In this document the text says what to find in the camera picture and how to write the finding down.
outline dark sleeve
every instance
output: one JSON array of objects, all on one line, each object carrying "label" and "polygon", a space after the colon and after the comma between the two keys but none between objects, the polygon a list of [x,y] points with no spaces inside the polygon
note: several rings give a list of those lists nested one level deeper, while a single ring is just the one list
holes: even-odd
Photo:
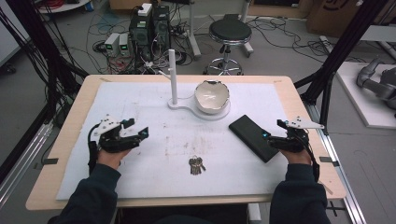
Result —
[{"label": "dark sleeve", "polygon": [[96,164],[90,177],[78,183],[55,223],[110,223],[117,205],[119,178],[118,171]]},{"label": "dark sleeve", "polygon": [[315,182],[312,166],[289,164],[271,201],[270,223],[330,223],[326,207],[326,191]]}]

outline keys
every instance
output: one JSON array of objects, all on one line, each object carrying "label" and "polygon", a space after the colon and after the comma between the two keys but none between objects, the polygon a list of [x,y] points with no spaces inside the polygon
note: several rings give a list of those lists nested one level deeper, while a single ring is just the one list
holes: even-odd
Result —
[{"label": "keys", "polygon": [[203,160],[201,157],[196,157],[193,156],[191,159],[189,159],[189,165],[190,165],[190,174],[191,175],[200,175],[201,172],[201,168],[206,171],[206,168],[204,167],[204,165],[202,164]]}]

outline smartphone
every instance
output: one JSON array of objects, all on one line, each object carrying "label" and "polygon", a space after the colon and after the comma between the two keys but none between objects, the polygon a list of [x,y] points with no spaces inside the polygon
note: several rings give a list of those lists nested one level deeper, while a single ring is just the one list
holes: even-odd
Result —
[{"label": "smartphone", "polygon": [[268,141],[262,136],[264,133],[269,133],[247,115],[237,119],[228,127],[264,162],[271,160],[279,151],[274,147],[270,147]]}]

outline white bowl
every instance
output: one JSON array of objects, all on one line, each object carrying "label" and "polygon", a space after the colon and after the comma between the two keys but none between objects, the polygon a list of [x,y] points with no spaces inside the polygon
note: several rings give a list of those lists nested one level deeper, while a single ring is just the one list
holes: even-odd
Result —
[{"label": "white bowl", "polygon": [[206,114],[218,114],[227,106],[230,93],[226,85],[216,80],[205,80],[195,89],[195,103]]}]

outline gray floor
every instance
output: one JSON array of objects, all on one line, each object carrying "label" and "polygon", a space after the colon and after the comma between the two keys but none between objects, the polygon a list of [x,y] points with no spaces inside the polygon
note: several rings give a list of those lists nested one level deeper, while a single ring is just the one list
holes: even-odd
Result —
[{"label": "gray floor", "polygon": [[[87,50],[93,55],[100,67],[106,67],[105,58],[92,51],[92,44],[106,37],[88,34],[89,28],[93,25],[90,31],[96,33],[96,23],[115,24],[121,21],[125,22],[120,25],[127,28],[128,18],[129,15],[114,14],[108,9],[107,4],[100,4],[91,13],[79,9],[61,13],[57,15],[57,22],[78,63],[90,74],[99,74],[103,70],[98,71],[82,50]],[[200,17],[195,20],[196,27],[204,25],[197,34],[207,34],[208,21],[211,21],[210,17]],[[121,26],[114,27],[114,32],[124,29]],[[301,37],[299,43],[301,45],[306,45],[307,41],[318,41],[318,35],[306,32],[304,21],[287,21],[286,29]],[[264,34],[271,43],[280,46],[290,47],[294,42],[293,37],[279,30],[264,31]],[[198,35],[197,41],[203,53],[202,58],[188,66],[178,66],[178,74],[200,75],[211,60],[220,56],[219,45],[209,37]],[[330,41],[335,43],[337,39],[331,38]],[[305,57],[293,49],[271,46],[257,31],[254,31],[250,44],[255,50],[250,58],[247,58],[240,49],[232,50],[232,57],[243,65],[245,75],[289,76],[293,81],[297,81],[314,73],[321,65],[320,62]],[[320,61],[326,59],[326,56],[314,55],[309,49],[298,50]],[[360,42],[351,55],[366,62],[380,55],[386,63],[395,63],[382,49],[378,49],[375,43]],[[15,147],[45,103],[44,84],[23,53],[15,55],[11,62],[16,66],[17,73],[10,75],[2,71],[0,75],[0,102],[3,105],[0,110],[0,136],[2,136],[0,162],[3,162]],[[396,168],[394,163],[396,131],[366,128],[336,78],[332,88],[328,129],[367,223],[396,223],[396,177],[393,174]],[[34,164],[39,162],[57,131],[53,132],[48,143],[43,146]],[[50,217],[59,213],[59,211],[26,210],[25,202],[38,175],[39,170],[34,169],[32,165],[1,208],[0,223],[46,223]],[[343,206],[339,201],[333,203],[334,206]],[[261,203],[261,210],[262,220],[267,223],[269,203]],[[328,211],[328,216],[332,223],[350,223],[346,212],[343,211],[337,211],[337,217],[332,211]]]}]

